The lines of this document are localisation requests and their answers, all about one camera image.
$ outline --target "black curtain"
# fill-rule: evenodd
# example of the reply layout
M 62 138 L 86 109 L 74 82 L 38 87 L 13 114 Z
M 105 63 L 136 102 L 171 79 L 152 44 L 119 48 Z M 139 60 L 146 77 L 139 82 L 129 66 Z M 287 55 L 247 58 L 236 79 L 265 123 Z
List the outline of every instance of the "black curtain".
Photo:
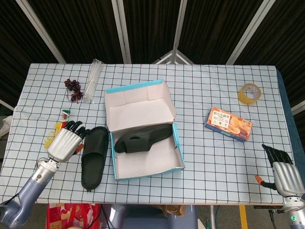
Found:
M 297 113 L 294 115 L 295 125 L 299 132 L 299 136 L 303 145 L 303 149 L 305 150 L 305 111 Z
M 275 1 L 235 64 L 275 65 L 290 106 L 305 100 L 305 1 Z
M 68 63 L 123 63 L 111 0 L 29 0 Z
M 173 49 L 180 0 L 124 0 L 132 63 L 152 63 Z
M 17 105 L 31 63 L 57 63 L 14 0 L 1 0 L 0 99 Z
M 196 64 L 225 64 L 262 0 L 188 0 L 178 50 Z

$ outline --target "yellow tape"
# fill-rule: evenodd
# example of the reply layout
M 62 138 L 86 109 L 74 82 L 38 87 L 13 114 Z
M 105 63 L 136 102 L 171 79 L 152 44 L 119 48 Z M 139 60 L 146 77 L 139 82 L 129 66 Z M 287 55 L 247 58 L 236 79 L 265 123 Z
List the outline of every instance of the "yellow tape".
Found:
M 250 91 L 253 94 L 253 98 L 249 98 L 244 94 L 244 91 Z M 237 94 L 238 100 L 242 102 L 243 104 L 253 104 L 256 102 L 256 100 L 261 97 L 261 90 L 258 86 L 256 86 L 253 83 L 247 83 L 245 84 L 238 92 Z
M 248 229 L 247 214 L 246 214 L 245 205 L 240 205 L 239 206 L 239 214 L 240 214 L 240 223 L 242 225 L 242 229 Z

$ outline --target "blue tablecloth edge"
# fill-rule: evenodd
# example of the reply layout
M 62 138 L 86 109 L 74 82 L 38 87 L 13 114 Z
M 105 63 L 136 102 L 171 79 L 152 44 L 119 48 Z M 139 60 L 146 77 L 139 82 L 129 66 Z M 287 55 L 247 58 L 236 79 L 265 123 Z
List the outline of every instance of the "blue tablecloth edge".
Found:
M 290 136 L 290 142 L 292 146 L 292 152 L 294 154 L 295 159 L 295 165 L 299 169 L 303 185 L 305 185 L 305 154 L 303 150 L 303 146 L 301 143 L 301 139 L 299 136 L 299 133 L 297 131 L 297 128 L 295 126 L 295 120 L 290 108 L 290 104 L 288 101 L 284 81 L 282 78 L 282 75 L 278 69 L 276 69 L 277 72 L 277 79 L 278 79 L 278 86 L 280 91 L 280 96 L 282 99 L 284 114 L 287 122 L 288 132 Z

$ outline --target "tape roll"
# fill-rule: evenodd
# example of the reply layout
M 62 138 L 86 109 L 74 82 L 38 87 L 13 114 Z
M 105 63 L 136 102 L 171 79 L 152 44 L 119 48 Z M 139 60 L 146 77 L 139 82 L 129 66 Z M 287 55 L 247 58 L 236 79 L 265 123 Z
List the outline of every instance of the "tape roll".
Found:
M 244 93 L 245 91 L 250 91 L 253 94 L 253 98 L 247 97 Z M 253 83 L 247 83 L 239 90 L 237 97 L 243 104 L 250 105 L 261 97 L 261 89 Z

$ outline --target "metal frame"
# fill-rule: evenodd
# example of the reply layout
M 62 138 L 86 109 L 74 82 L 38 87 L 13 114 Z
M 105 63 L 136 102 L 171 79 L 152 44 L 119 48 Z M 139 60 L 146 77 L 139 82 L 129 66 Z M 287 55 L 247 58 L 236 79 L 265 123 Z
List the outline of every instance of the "metal frame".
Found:
M 292 115 L 296 115 L 305 110 L 305 100 L 291 108 Z
M 1 99 L 0 99 L 0 104 L 2 104 L 3 106 L 9 108 L 10 110 L 14 111 L 14 107 L 12 107 L 11 105 L 7 104 L 6 102 L 4 102 Z
M 42 22 L 39 20 L 37 15 L 35 14 L 33 8 L 29 4 L 27 0 L 16 0 L 24 14 L 27 16 L 27 18 L 30 20 L 31 24 L 36 29 L 37 33 L 40 35 L 40 37 L 43 39 L 43 41 L 46 43 L 50 51 L 53 53 L 55 58 L 57 59 L 58 63 L 66 63 L 64 57 L 61 55 L 61 52 L 56 47 L 55 43 L 53 42 L 52 38 L 44 28 Z
M 171 50 L 168 53 L 166 53 L 164 56 L 160 57 L 158 60 L 152 62 L 152 64 L 161 64 L 162 62 L 164 62 L 165 60 L 170 58 L 172 54 L 173 54 L 173 51 Z
M 172 51 L 173 54 L 172 54 L 172 59 L 171 59 L 172 63 L 175 63 L 175 60 L 176 60 L 176 54 L 177 54 L 177 50 L 178 50 L 178 46 L 179 46 L 179 42 L 180 42 L 180 36 L 181 36 L 181 31 L 182 31 L 183 21 L 184 21 L 184 16 L 185 16 L 186 4 L 187 4 L 187 0 L 181 0 L 178 20 L 177 20 L 175 39 L 173 41 L 173 51 Z
M 247 29 L 245 30 L 243 36 L 239 40 L 237 46 L 233 50 L 231 56 L 227 61 L 227 65 L 232 65 L 235 63 L 241 52 L 244 50 L 247 43 L 250 41 L 251 37 L 255 33 L 258 26 L 261 24 L 262 20 L 265 18 L 275 0 L 264 0 L 261 6 L 258 8 L 256 14 L 252 18 L 250 24 L 248 25 Z
M 216 229 L 214 205 L 210 205 L 211 229 Z
M 190 64 L 194 64 L 189 58 L 187 58 L 182 52 L 180 52 L 179 50 L 177 50 L 177 54 L 176 56 L 178 58 L 180 58 L 180 60 L 182 60 L 184 63 L 190 65 Z
M 124 63 L 132 63 L 123 0 L 111 0 Z

